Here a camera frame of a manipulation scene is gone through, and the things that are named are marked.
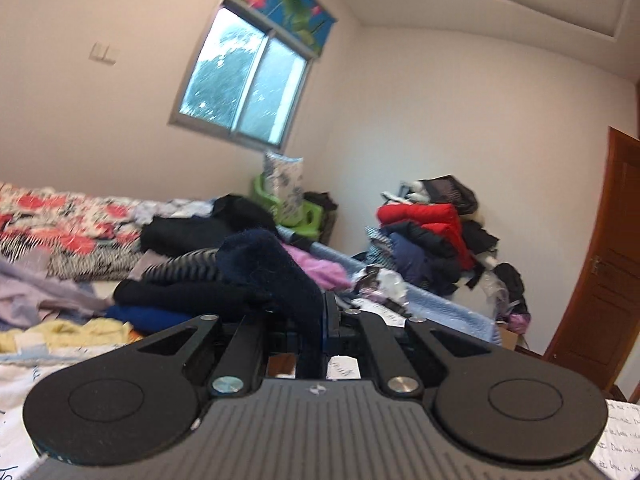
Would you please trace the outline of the white wall switch plate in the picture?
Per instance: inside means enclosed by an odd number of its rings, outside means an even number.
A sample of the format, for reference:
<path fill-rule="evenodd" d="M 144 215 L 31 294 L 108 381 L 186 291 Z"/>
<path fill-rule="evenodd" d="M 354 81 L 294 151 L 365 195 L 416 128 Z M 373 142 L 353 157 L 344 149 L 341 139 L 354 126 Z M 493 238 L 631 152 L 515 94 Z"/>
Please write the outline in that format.
<path fill-rule="evenodd" d="M 119 50 L 107 44 L 96 42 L 89 53 L 91 61 L 115 65 L 119 58 Z"/>

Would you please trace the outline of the floral blue window valance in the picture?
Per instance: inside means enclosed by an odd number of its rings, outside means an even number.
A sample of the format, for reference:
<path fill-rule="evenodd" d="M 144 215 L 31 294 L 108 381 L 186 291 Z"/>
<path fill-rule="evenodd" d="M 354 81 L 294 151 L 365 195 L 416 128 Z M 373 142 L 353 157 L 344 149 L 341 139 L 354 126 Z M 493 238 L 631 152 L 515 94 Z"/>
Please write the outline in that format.
<path fill-rule="evenodd" d="M 234 0 L 318 58 L 336 22 L 319 0 Z"/>

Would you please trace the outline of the crumpled plastic bag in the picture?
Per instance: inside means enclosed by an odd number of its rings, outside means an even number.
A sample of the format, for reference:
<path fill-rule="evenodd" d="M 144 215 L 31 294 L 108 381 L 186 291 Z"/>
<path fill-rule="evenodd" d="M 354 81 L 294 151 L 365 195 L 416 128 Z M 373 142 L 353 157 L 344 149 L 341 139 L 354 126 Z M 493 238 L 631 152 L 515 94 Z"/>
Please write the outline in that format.
<path fill-rule="evenodd" d="M 365 266 L 354 275 L 354 293 L 378 304 L 407 307 L 408 285 L 399 273 L 382 266 Z"/>

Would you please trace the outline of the pile of dark folded clothes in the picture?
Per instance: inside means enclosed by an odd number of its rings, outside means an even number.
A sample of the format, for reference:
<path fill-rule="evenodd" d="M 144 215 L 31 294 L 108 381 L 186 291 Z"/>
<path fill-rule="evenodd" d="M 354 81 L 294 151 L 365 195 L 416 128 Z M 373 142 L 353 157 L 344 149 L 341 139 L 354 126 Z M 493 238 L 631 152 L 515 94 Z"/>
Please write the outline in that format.
<path fill-rule="evenodd" d="M 202 314 L 242 318 L 268 306 L 263 292 L 226 278 L 216 261 L 226 238 L 255 228 L 277 232 L 269 212 L 239 195 L 218 198 L 205 217 L 154 217 L 142 229 L 138 275 L 116 286 L 105 315 L 152 334 Z"/>

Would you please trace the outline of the floral white pillow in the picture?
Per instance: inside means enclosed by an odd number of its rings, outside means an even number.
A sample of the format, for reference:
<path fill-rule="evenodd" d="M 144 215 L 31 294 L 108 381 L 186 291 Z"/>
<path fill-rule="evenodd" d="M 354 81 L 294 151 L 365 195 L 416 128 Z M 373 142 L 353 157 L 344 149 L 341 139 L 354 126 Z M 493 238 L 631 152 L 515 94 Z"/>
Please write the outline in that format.
<path fill-rule="evenodd" d="M 265 152 L 264 190 L 282 200 L 286 212 L 296 212 L 304 199 L 304 159 Z"/>

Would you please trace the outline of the yellow fluffy towel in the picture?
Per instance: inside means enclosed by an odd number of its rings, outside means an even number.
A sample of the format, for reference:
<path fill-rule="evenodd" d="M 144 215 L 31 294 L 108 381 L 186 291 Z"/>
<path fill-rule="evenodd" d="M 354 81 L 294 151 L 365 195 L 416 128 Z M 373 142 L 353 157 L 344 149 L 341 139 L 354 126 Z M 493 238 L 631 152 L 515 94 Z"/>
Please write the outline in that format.
<path fill-rule="evenodd" d="M 129 344 L 136 339 L 130 323 L 112 318 L 93 318 L 85 324 L 66 320 L 49 320 L 28 330 L 7 330 L 1 333 L 1 353 L 20 353 L 27 349 L 45 346 L 58 348 L 87 348 Z"/>

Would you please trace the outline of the window with aluminium frame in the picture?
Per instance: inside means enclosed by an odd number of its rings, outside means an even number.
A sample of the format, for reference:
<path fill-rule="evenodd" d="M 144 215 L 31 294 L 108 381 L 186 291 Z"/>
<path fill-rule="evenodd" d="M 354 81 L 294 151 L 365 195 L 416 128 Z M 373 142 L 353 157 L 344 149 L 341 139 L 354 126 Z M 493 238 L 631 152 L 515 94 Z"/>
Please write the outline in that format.
<path fill-rule="evenodd" d="M 224 0 L 190 59 L 169 122 L 281 153 L 311 66 L 277 29 Z"/>

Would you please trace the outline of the heap of red and dark clothes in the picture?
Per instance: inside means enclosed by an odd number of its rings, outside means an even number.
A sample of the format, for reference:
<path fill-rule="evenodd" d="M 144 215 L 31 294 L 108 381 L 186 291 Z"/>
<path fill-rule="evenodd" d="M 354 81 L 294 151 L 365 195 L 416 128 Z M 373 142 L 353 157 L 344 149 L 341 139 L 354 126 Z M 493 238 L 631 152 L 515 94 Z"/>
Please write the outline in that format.
<path fill-rule="evenodd" d="M 366 229 L 365 263 L 442 298 L 479 287 L 498 324 L 510 336 L 526 334 L 532 315 L 521 273 L 498 258 L 499 239 L 485 229 L 470 188 L 448 174 L 401 183 L 382 197 L 378 224 Z"/>

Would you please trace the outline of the blue textured blanket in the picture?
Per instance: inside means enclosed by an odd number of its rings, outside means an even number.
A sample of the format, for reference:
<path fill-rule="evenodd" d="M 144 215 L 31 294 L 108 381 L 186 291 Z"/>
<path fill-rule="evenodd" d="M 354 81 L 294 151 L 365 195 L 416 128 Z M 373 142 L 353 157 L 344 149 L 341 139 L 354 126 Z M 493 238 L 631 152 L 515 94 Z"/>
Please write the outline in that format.
<path fill-rule="evenodd" d="M 351 278 L 364 268 L 364 264 L 359 260 L 318 242 L 308 242 L 306 238 L 300 238 L 296 233 L 284 226 L 279 226 L 278 231 L 286 242 L 297 244 L 301 240 L 303 242 L 303 250 L 309 252 L 314 258 L 339 263 Z M 408 285 L 407 289 L 408 310 L 411 313 L 500 346 L 501 337 L 492 318 L 486 318 L 486 316 L 467 307 L 459 306 L 419 287 Z"/>

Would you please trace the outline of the green plastic chair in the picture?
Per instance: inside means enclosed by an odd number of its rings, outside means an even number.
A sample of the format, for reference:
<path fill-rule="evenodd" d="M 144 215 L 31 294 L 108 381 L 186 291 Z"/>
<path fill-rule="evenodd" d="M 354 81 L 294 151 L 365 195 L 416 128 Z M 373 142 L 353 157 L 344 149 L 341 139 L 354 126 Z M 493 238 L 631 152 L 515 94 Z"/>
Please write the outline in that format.
<path fill-rule="evenodd" d="M 252 182 L 250 199 L 269 211 L 278 226 L 284 226 L 298 235 L 318 242 L 323 216 L 323 209 L 319 205 L 302 200 L 298 211 L 286 212 L 282 200 L 264 190 L 264 177 L 261 174 Z"/>

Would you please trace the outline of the red floral bedspread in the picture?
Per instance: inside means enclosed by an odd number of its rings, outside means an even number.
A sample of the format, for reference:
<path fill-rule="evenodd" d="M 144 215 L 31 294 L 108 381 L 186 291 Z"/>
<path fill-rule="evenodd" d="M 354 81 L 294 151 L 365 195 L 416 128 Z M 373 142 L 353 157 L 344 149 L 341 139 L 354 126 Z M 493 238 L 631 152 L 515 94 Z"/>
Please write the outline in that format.
<path fill-rule="evenodd" d="M 11 261 L 30 250 L 49 256 L 47 274 L 61 280 L 117 281 L 141 257 L 138 202 L 54 188 L 1 185 L 1 253 Z"/>

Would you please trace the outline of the grey and navy knit sweater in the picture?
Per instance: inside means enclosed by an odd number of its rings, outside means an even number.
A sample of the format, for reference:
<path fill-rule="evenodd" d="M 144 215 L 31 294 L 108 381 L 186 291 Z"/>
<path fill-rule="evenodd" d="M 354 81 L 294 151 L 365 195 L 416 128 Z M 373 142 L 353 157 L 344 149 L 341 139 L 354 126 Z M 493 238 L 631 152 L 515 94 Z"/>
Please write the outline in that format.
<path fill-rule="evenodd" d="M 267 297 L 272 310 L 294 324 L 300 338 L 297 376 L 322 379 L 323 295 L 277 235 L 254 229 L 226 237 L 217 252 L 217 266 L 224 278 Z"/>

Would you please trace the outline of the lavender cloth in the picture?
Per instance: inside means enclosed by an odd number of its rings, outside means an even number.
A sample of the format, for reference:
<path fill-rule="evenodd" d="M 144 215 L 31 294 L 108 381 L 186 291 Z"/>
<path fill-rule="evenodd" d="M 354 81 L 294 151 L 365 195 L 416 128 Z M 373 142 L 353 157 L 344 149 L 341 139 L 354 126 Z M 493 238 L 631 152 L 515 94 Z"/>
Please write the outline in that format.
<path fill-rule="evenodd" d="M 108 302 L 74 281 L 47 274 L 50 254 L 40 249 L 25 252 L 15 261 L 1 257 L 1 322 L 31 328 L 61 312 L 86 318 L 101 316 Z"/>

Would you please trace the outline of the pink purple garment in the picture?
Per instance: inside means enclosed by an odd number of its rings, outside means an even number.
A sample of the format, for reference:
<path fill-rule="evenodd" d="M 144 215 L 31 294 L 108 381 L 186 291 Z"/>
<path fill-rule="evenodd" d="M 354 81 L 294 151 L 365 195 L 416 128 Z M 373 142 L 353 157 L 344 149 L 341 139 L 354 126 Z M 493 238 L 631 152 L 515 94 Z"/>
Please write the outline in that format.
<path fill-rule="evenodd" d="M 349 290 L 352 288 L 352 280 L 339 263 L 316 258 L 303 249 L 291 245 L 283 244 L 282 247 L 321 289 Z"/>

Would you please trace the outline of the brown wooden door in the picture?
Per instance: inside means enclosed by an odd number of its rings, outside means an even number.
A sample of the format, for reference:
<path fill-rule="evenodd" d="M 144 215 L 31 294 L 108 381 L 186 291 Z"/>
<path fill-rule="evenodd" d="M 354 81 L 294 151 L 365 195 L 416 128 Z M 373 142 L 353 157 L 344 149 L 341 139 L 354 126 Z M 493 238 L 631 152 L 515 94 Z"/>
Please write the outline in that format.
<path fill-rule="evenodd" d="M 604 183 L 587 257 L 544 359 L 614 385 L 639 336 L 639 141 L 608 132 Z"/>

